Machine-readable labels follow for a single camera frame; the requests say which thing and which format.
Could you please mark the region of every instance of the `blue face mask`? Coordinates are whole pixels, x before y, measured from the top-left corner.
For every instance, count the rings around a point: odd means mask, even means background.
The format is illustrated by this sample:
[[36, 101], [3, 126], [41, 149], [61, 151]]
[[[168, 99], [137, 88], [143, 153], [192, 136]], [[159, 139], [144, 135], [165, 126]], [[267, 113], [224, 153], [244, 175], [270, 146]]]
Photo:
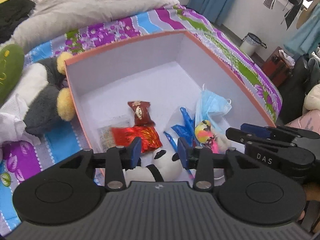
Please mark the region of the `blue face mask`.
[[212, 119], [212, 117], [222, 117], [231, 110], [231, 100], [225, 99], [209, 90], [202, 90], [201, 97], [199, 98], [196, 105], [196, 122], [197, 126], [203, 120], [209, 120], [211, 125], [222, 132], [220, 127]]

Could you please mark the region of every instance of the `white plush toy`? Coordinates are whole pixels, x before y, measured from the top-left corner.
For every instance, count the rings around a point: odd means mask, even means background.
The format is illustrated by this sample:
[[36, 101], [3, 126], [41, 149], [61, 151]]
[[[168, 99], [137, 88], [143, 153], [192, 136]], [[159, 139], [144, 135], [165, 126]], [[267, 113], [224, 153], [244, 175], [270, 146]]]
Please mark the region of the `white plush toy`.
[[173, 150], [159, 148], [153, 152], [153, 164], [137, 166], [133, 170], [124, 170], [127, 186], [131, 181], [163, 182], [174, 181], [182, 172], [181, 161]]

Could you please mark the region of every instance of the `green cushion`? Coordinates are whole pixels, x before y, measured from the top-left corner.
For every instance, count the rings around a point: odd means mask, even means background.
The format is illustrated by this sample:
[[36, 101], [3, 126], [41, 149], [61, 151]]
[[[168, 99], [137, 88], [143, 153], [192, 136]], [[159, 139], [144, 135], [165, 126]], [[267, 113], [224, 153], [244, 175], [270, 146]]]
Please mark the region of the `green cushion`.
[[23, 49], [15, 44], [0, 51], [0, 106], [18, 83], [23, 69]]

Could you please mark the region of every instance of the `red snack package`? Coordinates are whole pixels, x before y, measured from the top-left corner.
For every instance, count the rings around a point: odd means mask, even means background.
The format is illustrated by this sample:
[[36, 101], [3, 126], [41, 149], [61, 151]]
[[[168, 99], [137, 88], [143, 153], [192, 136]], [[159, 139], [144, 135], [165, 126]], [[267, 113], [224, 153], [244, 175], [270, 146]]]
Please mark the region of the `red snack package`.
[[128, 102], [128, 106], [134, 111], [134, 125], [135, 126], [153, 126], [153, 122], [150, 118], [148, 108], [150, 107], [150, 102], [144, 101], [132, 101]]
[[129, 146], [134, 138], [142, 139], [142, 152], [154, 151], [162, 146], [159, 135], [154, 127], [112, 127], [111, 132], [117, 146]]

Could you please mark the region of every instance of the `teal towel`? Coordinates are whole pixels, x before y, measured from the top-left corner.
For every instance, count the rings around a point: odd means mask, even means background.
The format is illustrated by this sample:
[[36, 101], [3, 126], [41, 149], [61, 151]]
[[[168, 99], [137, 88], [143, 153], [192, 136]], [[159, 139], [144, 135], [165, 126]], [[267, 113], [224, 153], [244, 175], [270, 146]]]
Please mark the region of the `teal towel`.
[[292, 54], [312, 53], [320, 43], [320, 3], [316, 5], [310, 18], [298, 29], [298, 32], [284, 44]]

